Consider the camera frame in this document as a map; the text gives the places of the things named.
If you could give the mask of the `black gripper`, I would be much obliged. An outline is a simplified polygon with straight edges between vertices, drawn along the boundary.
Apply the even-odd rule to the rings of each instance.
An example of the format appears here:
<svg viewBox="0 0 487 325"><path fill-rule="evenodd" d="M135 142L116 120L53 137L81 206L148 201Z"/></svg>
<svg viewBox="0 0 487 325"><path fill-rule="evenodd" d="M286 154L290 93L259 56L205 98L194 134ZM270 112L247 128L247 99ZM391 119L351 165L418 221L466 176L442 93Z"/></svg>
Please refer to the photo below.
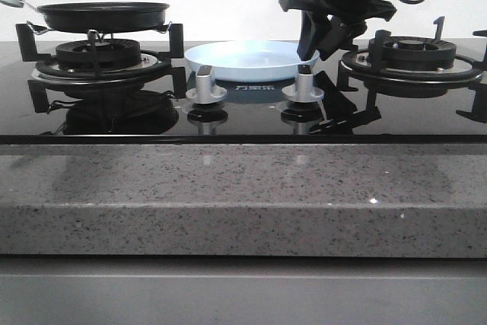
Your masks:
<svg viewBox="0 0 487 325"><path fill-rule="evenodd" d="M323 61L338 50L356 51L354 39L367 30L366 20L389 21L396 13L395 6L384 0L279 0L279 4L283 11L301 11L300 59L310 59L318 50Z"/></svg>

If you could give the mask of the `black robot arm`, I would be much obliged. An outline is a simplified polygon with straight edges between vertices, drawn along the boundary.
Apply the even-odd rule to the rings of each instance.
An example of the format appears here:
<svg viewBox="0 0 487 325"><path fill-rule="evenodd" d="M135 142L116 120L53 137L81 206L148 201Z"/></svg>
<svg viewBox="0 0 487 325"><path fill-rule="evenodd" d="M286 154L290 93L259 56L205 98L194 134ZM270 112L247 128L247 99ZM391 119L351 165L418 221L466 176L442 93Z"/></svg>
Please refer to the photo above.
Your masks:
<svg viewBox="0 0 487 325"><path fill-rule="evenodd" d="M384 0L279 0L283 11L301 11L297 53L306 61L318 52L322 60L335 51L355 50L353 40L367 30L366 20L389 21L396 8Z"/></svg>

